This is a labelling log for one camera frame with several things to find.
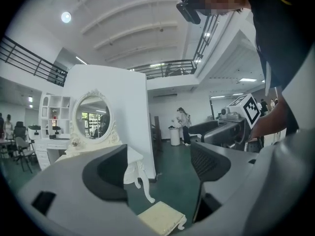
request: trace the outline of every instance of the trash can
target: trash can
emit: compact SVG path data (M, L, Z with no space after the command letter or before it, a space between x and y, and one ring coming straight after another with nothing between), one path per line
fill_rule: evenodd
M178 146L181 144L179 138L179 128L168 128L171 135L171 146Z

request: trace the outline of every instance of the mirror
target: mirror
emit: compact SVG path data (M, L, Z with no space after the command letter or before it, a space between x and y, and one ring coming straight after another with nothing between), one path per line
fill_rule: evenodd
M107 104L97 96L85 98L76 111L76 122L81 134L89 139L99 139L106 134L110 123Z

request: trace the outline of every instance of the curved white table leg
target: curved white table leg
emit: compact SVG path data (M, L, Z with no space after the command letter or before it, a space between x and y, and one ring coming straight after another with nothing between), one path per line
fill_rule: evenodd
M182 217L182 219L179 221L179 225L178 225L177 228L178 228L179 230L185 229L185 227L183 227L183 225L184 225L186 222L187 222L186 217Z
M149 193L149 179L144 171L144 165L142 162L138 161L138 172L139 176L143 182L143 189L144 189L144 194L146 195L146 198L150 201L150 203L154 203L156 200L150 196Z
M141 185L140 185L139 182L138 182L138 178L136 178L136 179L134 180L134 184L136 185L136 187L137 187L138 189L141 188Z

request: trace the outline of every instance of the round ceiling light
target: round ceiling light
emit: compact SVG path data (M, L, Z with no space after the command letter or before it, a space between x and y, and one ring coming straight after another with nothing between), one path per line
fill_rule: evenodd
M63 14L61 14L61 20L64 23L69 23L71 21L71 14L69 12L64 12Z

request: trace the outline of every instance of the white marker cube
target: white marker cube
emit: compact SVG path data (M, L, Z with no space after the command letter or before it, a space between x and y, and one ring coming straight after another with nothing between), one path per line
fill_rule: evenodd
M246 118L249 126L252 127L260 117L260 111L252 94L246 94L238 97L230 105L227 106L230 112L237 112L241 117Z

